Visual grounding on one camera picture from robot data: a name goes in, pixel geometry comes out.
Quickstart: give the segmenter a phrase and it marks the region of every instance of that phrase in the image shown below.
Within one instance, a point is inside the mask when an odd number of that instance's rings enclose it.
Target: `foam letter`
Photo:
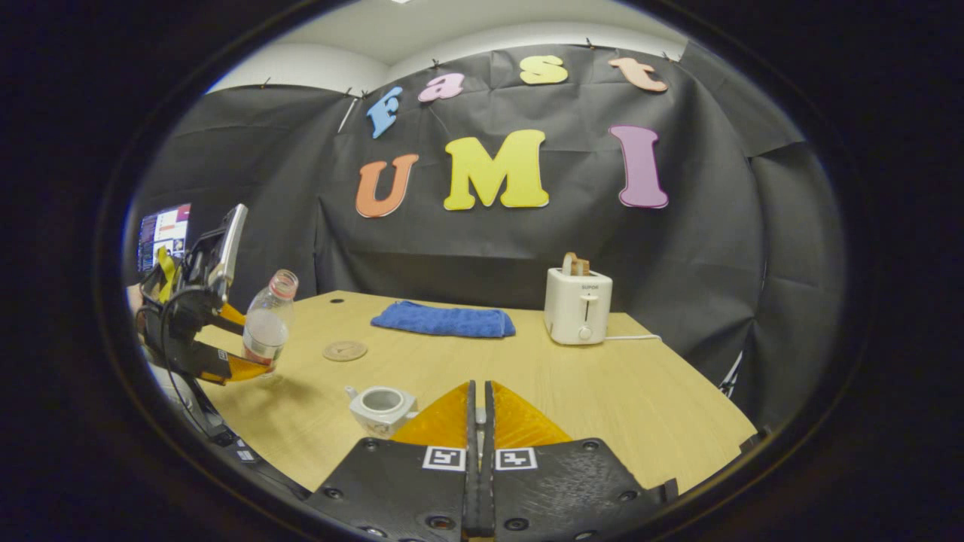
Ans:
[[[400,94],[402,94],[402,88],[395,87],[385,93],[382,99],[376,101],[375,105],[368,110],[368,117],[371,117],[371,122],[375,124],[375,131],[371,134],[372,139],[382,135],[382,132],[395,123],[395,116],[392,113],[398,111],[398,100],[395,97]]]
[[[539,145],[546,134],[539,130],[517,130],[505,137],[501,149],[492,159],[473,137],[457,139],[445,146],[452,155],[452,186],[442,205],[450,210],[471,209],[475,198],[469,194],[469,182],[485,206],[495,201],[502,180],[505,192],[499,200],[507,207],[543,207],[549,193],[539,179]]]
[[[462,82],[465,75],[461,73],[447,73],[440,75],[425,85],[427,88],[418,95],[418,101],[430,102],[438,98],[446,99],[462,92]]]
[[[525,57],[519,62],[523,69],[520,77],[528,85],[547,85],[560,83],[569,77],[569,72],[562,67],[562,59],[554,56]]]
[[[623,73],[623,76],[626,77],[627,81],[639,87],[640,89],[643,89],[644,91],[662,93],[669,88],[666,86],[666,83],[663,83],[662,81],[654,81],[653,79],[650,79],[647,71],[649,73],[655,71],[652,66],[647,64],[639,64],[635,59],[618,58],[609,61],[609,65],[619,68],[619,70]]]
[[[375,187],[378,186],[378,177],[385,168],[385,162],[372,162],[361,167],[361,181],[359,191],[355,196],[355,209],[365,218],[378,218],[390,215],[391,212],[402,204],[405,199],[405,191],[409,187],[409,174],[412,172],[412,164],[418,161],[417,154],[403,154],[394,160],[391,165],[395,166],[395,179],[391,183],[391,193],[383,200],[375,199]]]
[[[623,146],[626,165],[626,188],[619,193],[619,201],[627,207],[661,208],[669,204],[669,196],[659,188],[653,143],[659,140],[653,130],[639,126],[616,124],[609,133]]]

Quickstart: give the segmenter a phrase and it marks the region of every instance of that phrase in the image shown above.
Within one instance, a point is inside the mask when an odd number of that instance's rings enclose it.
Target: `computer monitor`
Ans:
[[[191,204],[168,207],[141,220],[141,233],[137,245],[137,270],[147,273],[157,263],[157,249],[166,248],[172,256],[184,257],[187,242],[187,223],[191,216]]]

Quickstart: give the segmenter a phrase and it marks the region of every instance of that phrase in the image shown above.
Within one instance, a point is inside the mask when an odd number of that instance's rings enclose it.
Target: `blue towel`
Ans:
[[[459,337],[511,337],[516,326],[498,309],[436,309],[411,301],[389,305],[371,320],[371,325],[428,335]]]

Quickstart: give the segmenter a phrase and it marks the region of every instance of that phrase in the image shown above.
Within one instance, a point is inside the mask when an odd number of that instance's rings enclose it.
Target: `black backdrop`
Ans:
[[[519,61],[549,54],[563,59],[569,78],[524,84]],[[653,66],[669,90],[631,85],[607,64],[623,56]],[[460,95],[416,100],[447,72],[466,75]],[[395,125],[373,140],[365,111],[396,85],[404,92]],[[300,277],[299,298],[349,289],[540,309],[546,269],[575,251],[613,278],[614,311],[663,336],[710,381],[742,352],[734,401],[757,425],[785,420],[813,389],[845,288],[833,189],[803,134],[705,49],[690,44],[673,63],[605,47],[517,47],[428,68],[350,108],[352,100],[270,85],[205,95],[159,151],[131,223],[191,203],[190,245],[246,204],[230,299],[242,311],[280,267]],[[613,124],[659,135],[665,208],[620,204],[625,171]],[[540,170],[549,205],[446,211],[445,145],[476,137],[494,155],[519,129],[546,133]],[[419,159],[404,202],[389,216],[361,217],[359,168],[389,163],[383,198],[391,160],[407,153]]]

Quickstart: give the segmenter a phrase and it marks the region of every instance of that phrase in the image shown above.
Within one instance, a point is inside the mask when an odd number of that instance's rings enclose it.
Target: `white toaster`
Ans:
[[[570,255],[546,279],[546,329],[560,344],[596,344],[605,340],[612,279],[593,271],[573,273]]]

